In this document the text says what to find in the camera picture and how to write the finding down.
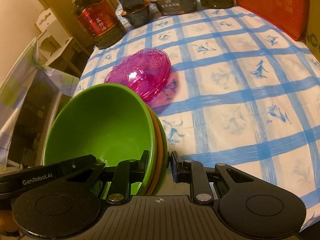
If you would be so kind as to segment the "large green plastic bowl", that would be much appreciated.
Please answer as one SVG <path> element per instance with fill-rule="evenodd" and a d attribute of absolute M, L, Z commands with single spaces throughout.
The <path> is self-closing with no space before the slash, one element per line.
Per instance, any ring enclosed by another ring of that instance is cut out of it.
<path fill-rule="evenodd" d="M 169 165 L 169 152 L 168 152 L 168 143 L 167 143 L 167 137 L 166 137 L 166 134 L 165 134 L 165 131 L 164 131 L 164 128 L 163 128 L 163 125 L 162 123 L 160 122 L 158 116 L 155 114 L 154 111 L 152 111 L 156 120 L 157 120 L 157 123 L 158 123 L 158 126 L 159 126 L 159 129 L 160 129 L 160 132 L 161 132 L 161 136 L 162 136 L 162 144 L 163 144 L 163 165 L 162 165 L 162 169 L 161 169 L 161 175 L 160 175 L 160 178 L 158 180 L 158 183 L 152 193 L 153 196 L 155 196 L 161 189 L 164 181 L 165 181 L 165 177 L 167 175 L 167 171 L 168 171 L 168 165 Z"/>

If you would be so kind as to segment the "orange plastic bowl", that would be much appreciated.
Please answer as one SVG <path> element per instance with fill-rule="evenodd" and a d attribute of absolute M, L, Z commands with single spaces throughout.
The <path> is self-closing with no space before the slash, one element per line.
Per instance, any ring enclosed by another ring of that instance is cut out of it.
<path fill-rule="evenodd" d="M 148 189 L 146 190 L 145 195 L 146 196 L 151 196 L 153 192 L 156 189 L 156 186 L 159 182 L 161 172 L 162 172 L 162 166 L 163 166 L 163 141 L 162 141 L 162 135 L 161 135 L 161 130 L 156 118 L 155 113 L 153 113 L 152 109 L 148 107 L 148 111 L 150 113 L 150 116 L 152 118 L 153 126 L 156 132 L 156 137 L 157 137 L 157 154 L 156 154 L 156 166 L 155 166 L 155 171 L 153 174 L 153 178 L 149 184 Z"/>

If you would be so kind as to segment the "small green plastic bowl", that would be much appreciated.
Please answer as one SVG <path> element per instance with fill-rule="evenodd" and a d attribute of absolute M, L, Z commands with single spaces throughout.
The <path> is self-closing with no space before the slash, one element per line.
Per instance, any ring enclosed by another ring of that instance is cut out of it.
<path fill-rule="evenodd" d="M 102 83 L 70 100 L 54 120 L 46 141 L 45 165 L 91 154 L 107 166 L 139 160 L 150 152 L 145 176 L 131 193 L 144 195 L 154 175 L 157 137 L 146 103 L 131 89 Z"/>

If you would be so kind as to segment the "pink translucent plastic plates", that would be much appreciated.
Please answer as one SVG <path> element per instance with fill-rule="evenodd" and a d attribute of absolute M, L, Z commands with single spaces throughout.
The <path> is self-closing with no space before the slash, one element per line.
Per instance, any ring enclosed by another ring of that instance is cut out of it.
<path fill-rule="evenodd" d="M 104 82 L 123 85 L 149 103 L 167 85 L 170 76 L 171 62 L 166 52 L 142 49 L 121 59 Z"/>

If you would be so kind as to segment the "blue checked tablecloth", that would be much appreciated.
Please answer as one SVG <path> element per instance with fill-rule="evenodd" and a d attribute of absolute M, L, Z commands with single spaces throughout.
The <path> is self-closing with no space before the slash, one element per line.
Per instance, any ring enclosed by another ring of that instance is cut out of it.
<path fill-rule="evenodd" d="M 285 188 L 319 221 L 319 62 L 302 42 L 241 8 L 162 16 L 95 49 L 76 91 L 104 82 L 122 58 L 166 52 L 167 85 L 150 102 L 169 149 L 206 166 L 227 163 Z"/>

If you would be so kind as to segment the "chair with checked cloth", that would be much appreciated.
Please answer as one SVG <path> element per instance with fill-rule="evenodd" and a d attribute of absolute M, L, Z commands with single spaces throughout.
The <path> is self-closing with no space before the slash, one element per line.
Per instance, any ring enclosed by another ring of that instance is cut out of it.
<path fill-rule="evenodd" d="M 46 121 L 57 96 L 73 96 L 79 78 L 47 66 L 34 38 L 16 60 L 1 85 L 1 173 L 32 167 L 48 133 Z"/>

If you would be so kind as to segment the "white wooden chair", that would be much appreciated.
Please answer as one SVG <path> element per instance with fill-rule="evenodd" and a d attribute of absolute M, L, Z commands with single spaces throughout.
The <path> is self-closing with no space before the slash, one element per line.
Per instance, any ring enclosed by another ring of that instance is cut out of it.
<path fill-rule="evenodd" d="M 72 62 L 76 54 L 90 53 L 73 38 L 58 21 L 51 9 L 44 10 L 35 23 L 41 32 L 38 36 L 38 47 L 45 65 L 60 71 L 70 70 L 73 75 L 80 77 L 82 72 Z"/>

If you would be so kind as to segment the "dark instant food cup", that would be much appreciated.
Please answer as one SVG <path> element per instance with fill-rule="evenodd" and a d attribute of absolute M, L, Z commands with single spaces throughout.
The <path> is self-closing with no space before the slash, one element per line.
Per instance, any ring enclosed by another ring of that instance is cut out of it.
<path fill-rule="evenodd" d="M 133 9 L 132 11 L 123 11 L 121 16 L 124 17 L 133 28 L 146 25 L 151 21 L 150 3 L 145 2 L 142 7 Z"/>

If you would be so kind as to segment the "left cooking oil bottle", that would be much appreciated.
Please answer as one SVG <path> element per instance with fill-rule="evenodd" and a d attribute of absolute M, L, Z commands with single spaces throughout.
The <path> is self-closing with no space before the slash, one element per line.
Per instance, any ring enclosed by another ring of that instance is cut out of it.
<path fill-rule="evenodd" d="M 126 34 L 107 0 L 72 0 L 72 12 L 99 49 L 114 45 Z"/>

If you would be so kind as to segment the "black instant rice box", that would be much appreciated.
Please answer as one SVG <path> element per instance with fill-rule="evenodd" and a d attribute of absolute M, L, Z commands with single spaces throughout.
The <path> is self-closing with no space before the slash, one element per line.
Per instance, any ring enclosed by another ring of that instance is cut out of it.
<path fill-rule="evenodd" d="M 152 3 L 164 16 L 188 14 L 197 10 L 197 0 L 156 0 Z"/>

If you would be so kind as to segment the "large cardboard box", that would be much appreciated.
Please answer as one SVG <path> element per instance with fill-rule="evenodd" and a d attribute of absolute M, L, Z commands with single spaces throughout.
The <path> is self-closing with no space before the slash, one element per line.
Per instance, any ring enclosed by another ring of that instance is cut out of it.
<path fill-rule="evenodd" d="M 320 0 L 306 0 L 304 43 L 319 61 Z"/>

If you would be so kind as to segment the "red tote bag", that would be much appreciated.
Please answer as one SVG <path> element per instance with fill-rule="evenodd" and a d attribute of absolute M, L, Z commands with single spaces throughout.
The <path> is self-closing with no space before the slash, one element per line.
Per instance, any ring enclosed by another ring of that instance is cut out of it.
<path fill-rule="evenodd" d="M 305 36 L 310 0 L 236 0 L 243 7 L 272 23 L 295 41 Z"/>

